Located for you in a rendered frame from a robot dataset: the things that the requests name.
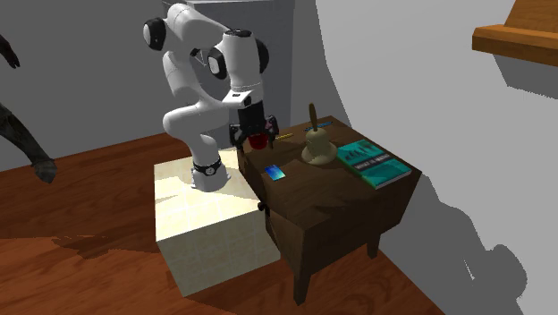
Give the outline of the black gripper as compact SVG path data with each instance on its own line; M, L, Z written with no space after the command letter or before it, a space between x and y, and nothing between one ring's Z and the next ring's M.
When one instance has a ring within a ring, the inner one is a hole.
M264 116L263 102L259 101L237 111L239 123L229 125L229 137L231 144L243 151L243 143L246 136L262 133L265 129L268 138L268 147L274 147L274 141L279 133L278 123L273 115Z

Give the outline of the beige hand bell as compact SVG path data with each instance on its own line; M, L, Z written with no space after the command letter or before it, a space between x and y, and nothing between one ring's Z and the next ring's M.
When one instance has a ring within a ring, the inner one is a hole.
M313 166L328 164L336 158L337 147L330 141L327 132L317 126L317 113L313 103L309 104L309 118L311 128L306 133L306 147L301 152L301 158Z

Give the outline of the cream tiled robot stand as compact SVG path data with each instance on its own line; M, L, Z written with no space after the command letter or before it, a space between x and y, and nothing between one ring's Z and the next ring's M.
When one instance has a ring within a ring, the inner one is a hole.
M191 187L191 157L154 165L156 244L182 296L281 258L236 149L220 156L231 179L216 192Z

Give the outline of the dark wooden nightstand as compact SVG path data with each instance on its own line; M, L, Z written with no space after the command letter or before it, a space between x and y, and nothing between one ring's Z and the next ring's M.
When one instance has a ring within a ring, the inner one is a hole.
M293 299L306 300L309 280L323 268L361 246L374 258L382 233L398 225L421 176L411 174L378 190L334 160L312 166L301 158L306 146L302 123L281 130L293 136L272 149L238 151L241 174L266 214L266 230L290 267ZM285 177L273 181L267 166L277 165Z

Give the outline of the teal book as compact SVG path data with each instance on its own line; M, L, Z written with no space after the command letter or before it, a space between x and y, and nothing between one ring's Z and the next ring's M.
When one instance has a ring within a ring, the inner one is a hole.
M375 189L411 174L408 166L368 140L357 140L339 147L336 157Z

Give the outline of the dark plant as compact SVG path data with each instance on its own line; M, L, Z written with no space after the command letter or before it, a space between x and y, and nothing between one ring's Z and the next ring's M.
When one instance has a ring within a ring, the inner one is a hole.
M26 155L35 175L42 182L54 181L57 172L55 161L42 149L21 120L2 103L0 103L0 136Z

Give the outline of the wooden wall shelf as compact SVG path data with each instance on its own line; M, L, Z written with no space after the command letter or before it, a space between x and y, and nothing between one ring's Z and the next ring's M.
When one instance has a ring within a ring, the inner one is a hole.
M471 48L558 67L558 0L516 0L505 24L475 28Z

